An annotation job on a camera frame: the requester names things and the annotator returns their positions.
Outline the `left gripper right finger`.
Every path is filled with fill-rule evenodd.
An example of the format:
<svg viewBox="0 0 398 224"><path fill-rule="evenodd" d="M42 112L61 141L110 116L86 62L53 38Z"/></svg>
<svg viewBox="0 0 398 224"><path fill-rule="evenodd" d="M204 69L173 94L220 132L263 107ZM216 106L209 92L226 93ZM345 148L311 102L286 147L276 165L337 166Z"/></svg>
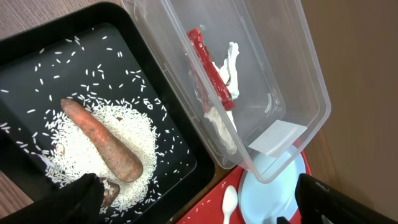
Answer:
<svg viewBox="0 0 398 224"><path fill-rule="evenodd" d="M302 223L397 224L308 174L300 174L295 199Z"/></svg>

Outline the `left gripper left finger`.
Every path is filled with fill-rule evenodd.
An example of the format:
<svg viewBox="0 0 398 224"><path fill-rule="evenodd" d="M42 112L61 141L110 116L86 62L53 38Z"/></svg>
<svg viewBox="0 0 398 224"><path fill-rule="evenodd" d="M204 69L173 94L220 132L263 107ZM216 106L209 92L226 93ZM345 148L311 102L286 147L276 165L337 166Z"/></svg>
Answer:
<svg viewBox="0 0 398 224"><path fill-rule="evenodd" d="M1 224L97 223L103 199L104 185L100 178L94 173L85 174L48 197L2 218Z"/></svg>

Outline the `brown food scrap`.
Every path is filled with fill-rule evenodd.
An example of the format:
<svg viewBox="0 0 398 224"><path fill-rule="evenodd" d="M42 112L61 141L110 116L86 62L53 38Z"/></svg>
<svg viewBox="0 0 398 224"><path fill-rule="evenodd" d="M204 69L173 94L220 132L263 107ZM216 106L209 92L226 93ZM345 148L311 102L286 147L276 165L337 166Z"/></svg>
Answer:
<svg viewBox="0 0 398 224"><path fill-rule="evenodd" d="M104 185L104 194L103 194L104 199L102 206L109 207L114 202L116 197L119 195L120 186L117 183L114 183L105 177L100 177L99 180Z"/></svg>

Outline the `cooked white rice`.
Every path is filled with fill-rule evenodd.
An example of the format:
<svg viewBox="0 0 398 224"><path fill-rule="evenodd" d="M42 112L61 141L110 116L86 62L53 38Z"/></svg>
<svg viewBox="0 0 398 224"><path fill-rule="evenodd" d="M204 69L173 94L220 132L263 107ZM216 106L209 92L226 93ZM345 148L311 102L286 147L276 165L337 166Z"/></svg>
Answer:
<svg viewBox="0 0 398 224"><path fill-rule="evenodd" d="M120 181L64 113L76 101L141 160L142 175ZM120 193L101 207L106 223L138 223L196 168L197 160L120 33L92 30L1 65L1 130L63 187L94 173Z"/></svg>

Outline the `large light blue plate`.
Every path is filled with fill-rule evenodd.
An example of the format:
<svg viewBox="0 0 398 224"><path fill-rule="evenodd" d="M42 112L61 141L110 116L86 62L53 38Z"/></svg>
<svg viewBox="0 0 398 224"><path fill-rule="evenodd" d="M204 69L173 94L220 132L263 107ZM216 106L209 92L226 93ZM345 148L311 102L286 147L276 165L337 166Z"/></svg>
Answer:
<svg viewBox="0 0 398 224"><path fill-rule="evenodd" d="M276 223L277 218L293 218L298 209L295 188L305 163L298 155L273 181L259 182L253 173L243 172L239 183L238 201L246 223Z"/></svg>

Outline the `orange carrot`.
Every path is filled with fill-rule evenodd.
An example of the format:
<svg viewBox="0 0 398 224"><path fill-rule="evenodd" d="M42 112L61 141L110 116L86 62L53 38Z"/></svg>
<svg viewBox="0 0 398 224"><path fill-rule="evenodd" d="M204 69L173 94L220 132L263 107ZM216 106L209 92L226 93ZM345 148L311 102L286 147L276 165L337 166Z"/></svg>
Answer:
<svg viewBox="0 0 398 224"><path fill-rule="evenodd" d="M108 169L122 182L136 181L143 173L141 160L90 112L71 99L60 100L64 113L93 143Z"/></svg>

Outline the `red snack wrapper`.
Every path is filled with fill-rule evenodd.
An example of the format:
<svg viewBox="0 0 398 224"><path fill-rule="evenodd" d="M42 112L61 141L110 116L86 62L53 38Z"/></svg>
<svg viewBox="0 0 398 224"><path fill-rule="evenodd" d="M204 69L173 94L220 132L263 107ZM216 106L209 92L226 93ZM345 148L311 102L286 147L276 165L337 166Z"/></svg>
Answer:
<svg viewBox="0 0 398 224"><path fill-rule="evenodd" d="M205 69L207 77L209 78L213 88L218 95L224 109L229 111L235 107L233 103L231 93L227 89L226 84L221 79L219 72L216 71L216 68L212 64L210 53L208 52L206 45L203 40L203 36L198 28L192 29L187 33L187 36L193 45L193 48L202 64L202 67Z"/></svg>

